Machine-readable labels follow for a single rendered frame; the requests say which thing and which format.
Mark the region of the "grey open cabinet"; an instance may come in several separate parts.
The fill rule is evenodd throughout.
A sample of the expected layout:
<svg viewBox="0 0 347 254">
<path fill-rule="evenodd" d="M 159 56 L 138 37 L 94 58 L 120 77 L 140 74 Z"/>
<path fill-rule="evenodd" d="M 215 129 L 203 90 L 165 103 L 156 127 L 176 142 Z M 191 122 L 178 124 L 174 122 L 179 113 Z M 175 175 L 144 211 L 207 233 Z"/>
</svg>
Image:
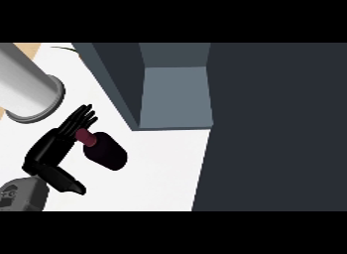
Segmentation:
<svg viewBox="0 0 347 254">
<path fill-rule="evenodd" d="M 134 131 L 212 127 L 207 43 L 75 43 Z"/>
</svg>

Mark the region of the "dark wine bottle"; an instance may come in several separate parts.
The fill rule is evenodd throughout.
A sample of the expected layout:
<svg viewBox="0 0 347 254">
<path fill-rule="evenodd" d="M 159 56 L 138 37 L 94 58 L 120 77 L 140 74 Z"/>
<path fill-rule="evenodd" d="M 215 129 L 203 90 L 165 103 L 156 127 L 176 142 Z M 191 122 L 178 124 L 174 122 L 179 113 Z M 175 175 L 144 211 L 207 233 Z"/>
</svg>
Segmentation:
<svg viewBox="0 0 347 254">
<path fill-rule="evenodd" d="M 76 131 L 76 139 L 83 143 L 83 153 L 89 160 L 112 171 L 125 166 L 126 152 L 106 133 L 91 133 L 82 128 Z"/>
</svg>

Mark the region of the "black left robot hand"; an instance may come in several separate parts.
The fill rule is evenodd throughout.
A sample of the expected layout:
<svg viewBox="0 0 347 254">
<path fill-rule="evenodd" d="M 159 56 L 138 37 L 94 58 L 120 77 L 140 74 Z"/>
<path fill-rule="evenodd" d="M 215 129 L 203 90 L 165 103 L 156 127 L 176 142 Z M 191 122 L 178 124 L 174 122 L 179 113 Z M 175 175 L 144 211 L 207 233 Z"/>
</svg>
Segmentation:
<svg viewBox="0 0 347 254">
<path fill-rule="evenodd" d="M 86 193 L 85 186 L 58 164 L 78 140 L 76 131 L 86 129 L 95 120 L 91 105 L 82 105 L 61 125 L 44 134 L 24 156 L 23 171 L 39 177 L 58 192 Z"/>
</svg>

